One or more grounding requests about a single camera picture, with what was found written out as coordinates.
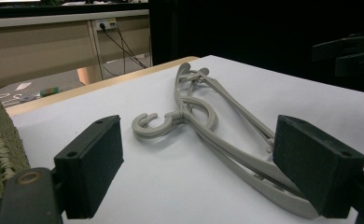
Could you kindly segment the beige office desk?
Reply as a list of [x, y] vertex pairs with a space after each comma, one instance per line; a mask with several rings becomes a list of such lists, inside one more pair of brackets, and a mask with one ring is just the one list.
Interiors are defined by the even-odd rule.
[[149, 52], [147, 9], [0, 18], [0, 86], [73, 69], [85, 85], [103, 80], [103, 63], [123, 56], [96, 30], [95, 21], [108, 18], [135, 54]]

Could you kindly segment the black curtain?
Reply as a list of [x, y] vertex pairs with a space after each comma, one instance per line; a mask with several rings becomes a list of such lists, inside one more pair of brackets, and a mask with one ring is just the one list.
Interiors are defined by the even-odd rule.
[[338, 77], [317, 44], [364, 31], [364, 0], [148, 0], [155, 63], [216, 55], [364, 91], [364, 76]]

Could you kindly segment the white table sheet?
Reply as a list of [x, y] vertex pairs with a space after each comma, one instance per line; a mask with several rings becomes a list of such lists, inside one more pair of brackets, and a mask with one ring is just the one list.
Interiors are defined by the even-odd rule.
[[[364, 154], [364, 92], [291, 77], [216, 56], [207, 68], [240, 104], [269, 127], [279, 115], [304, 119]], [[34, 167], [54, 156], [92, 122], [119, 115], [124, 162], [94, 218], [85, 224], [353, 224], [309, 220], [268, 201], [235, 175], [189, 126], [140, 139], [132, 121], [175, 110], [177, 68], [113, 78], [10, 109]]]

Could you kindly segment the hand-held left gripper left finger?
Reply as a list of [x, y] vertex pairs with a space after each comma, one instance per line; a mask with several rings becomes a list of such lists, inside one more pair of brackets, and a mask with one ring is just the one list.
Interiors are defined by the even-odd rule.
[[94, 217], [123, 164], [119, 115], [98, 119], [54, 157], [70, 219]]

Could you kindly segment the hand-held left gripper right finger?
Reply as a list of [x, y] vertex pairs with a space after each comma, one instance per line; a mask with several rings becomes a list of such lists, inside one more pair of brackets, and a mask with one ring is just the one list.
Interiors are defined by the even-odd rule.
[[362, 153], [305, 120], [280, 115], [273, 161], [319, 215], [348, 216], [350, 186], [364, 167]]

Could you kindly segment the green box on floor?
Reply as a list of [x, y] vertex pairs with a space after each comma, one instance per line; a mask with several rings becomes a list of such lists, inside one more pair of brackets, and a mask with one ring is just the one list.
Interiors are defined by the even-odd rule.
[[51, 96], [53, 94], [57, 94], [60, 92], [60, 89], [58, 87], [53, 87], [53, 88], [47, 88], [44, 90], [40, 91], [40, 96], [41, 97], [47, 97], [47, 96]]

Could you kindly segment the wall power outlet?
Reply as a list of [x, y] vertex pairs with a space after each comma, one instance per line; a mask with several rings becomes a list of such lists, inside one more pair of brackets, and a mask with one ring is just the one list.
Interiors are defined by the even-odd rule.
[[97, 31], [112, 30], [116, 28], [116, 19], [108, 18], [108, 19], [96, 20], [95, 25]]

